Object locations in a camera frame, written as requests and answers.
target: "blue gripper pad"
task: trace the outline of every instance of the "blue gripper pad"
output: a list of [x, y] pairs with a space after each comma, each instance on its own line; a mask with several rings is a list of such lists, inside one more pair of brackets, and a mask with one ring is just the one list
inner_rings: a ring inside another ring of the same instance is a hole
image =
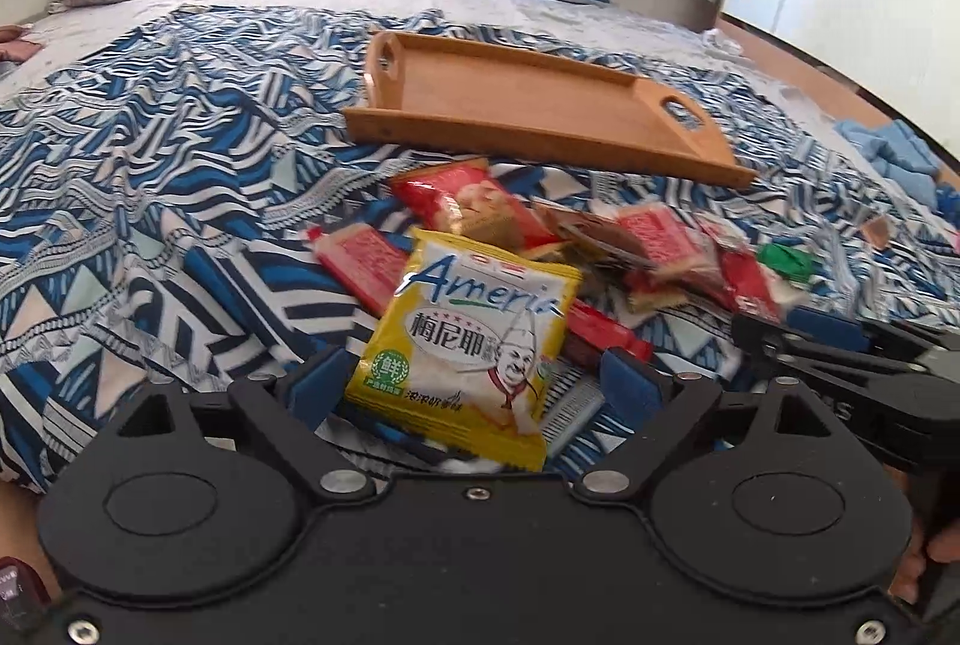
[[290, 389], [287, 410], [315, 431], [344, 396], [357, 357], [340, 348]]
[[656, 384], [613, 350], [607, 350], [600, 359], [600, 391], [616, 416], [634, 431], [664, 408]]
[[827, 314], [810, 307], [797, 307], [786, 316], [786, 324], [804, 334], [810, 334], [821, 344], [851, 352], [870, 350], [870, 338], [863, 333], [860, 323], [838, 314]]

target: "yellow snack bag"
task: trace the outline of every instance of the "yellow snack bag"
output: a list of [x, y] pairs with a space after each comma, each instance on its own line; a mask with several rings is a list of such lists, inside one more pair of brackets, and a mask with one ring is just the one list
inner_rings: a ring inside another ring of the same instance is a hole
[[437, 442], [540, 470], [538, 421], [579, 271], [453, 234], [415, 236], [347, 399]]

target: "bed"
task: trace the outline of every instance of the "bed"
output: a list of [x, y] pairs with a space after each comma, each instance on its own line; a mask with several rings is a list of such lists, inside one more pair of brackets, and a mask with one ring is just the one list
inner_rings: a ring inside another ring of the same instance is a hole
[[[760, 173], [735, 193], [686, 180], [523, 164], [515, 194], [584, 207], [663, 199], [755, 244], [807, 244], [818, 306], [960, 325], [952, 230], [906, 199], [797, 91], [717, 44], [616, 8], [538, 0], [138, 0], [55, 15], [0, 81], [0, 470], [44, 490], [144, 379], [198, 391], [280, 374], [325, 344], [361, 353], [376, 320], [314, 261], [309, 223], [413, 222], [386, 178], [448, 156], [352, 145], [377, 30], [474, 39], [641, 73], [696, 97]], [[895, 220], [889, 250], [858, 226]], [[669, 370], [740, 363], [707, 303], [634, 316]], [[560, 368], [551, 400], [580, 372]], [[318, 432], [375, 476], [424, 462], [331, 418]], [[551, 467], [582, 473], [629, 435], [604, 408]], [[479, 468], [477, 461], [470, 470]]]

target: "wooden tray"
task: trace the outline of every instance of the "wooden tray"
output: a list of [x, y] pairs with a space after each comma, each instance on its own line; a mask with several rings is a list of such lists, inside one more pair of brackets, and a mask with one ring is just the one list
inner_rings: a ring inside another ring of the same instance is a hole
[[[364, 73], [368, 107], [344, 110], [356, 142], [510, 155], [615, 172], [747, 187], [714, 119], [650, 79], [475, 41], [413, 33], [373, 37]], [[685, 107], [685, 127], [665, 108]]]

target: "tray handle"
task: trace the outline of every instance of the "tray handle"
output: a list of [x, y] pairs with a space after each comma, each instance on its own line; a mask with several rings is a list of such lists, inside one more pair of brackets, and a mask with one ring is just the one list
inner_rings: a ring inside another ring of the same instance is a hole
[[400, 109], [403, 101], [405, 61], [403, 44], [395, 33], [384, 31], [373, 36], [367, 49], [364, 81], [373, 109]]
[[[689, 95], [659, 84], [653, 79], [637, 79], [634, 82], [634, 91], [653, 110], [654, 116], [664, 124], [664, 127], [677, 133], [697, 155], [708, 160], [722, 160], [736, 165], [733, 150], [727, 142], [727, 137], [720, 130], [720, 125]], [[667, 103], [678, 103], [683, 106], [698, 119], [700, 124], [696, 127], [684, 124], [666, 108]]]

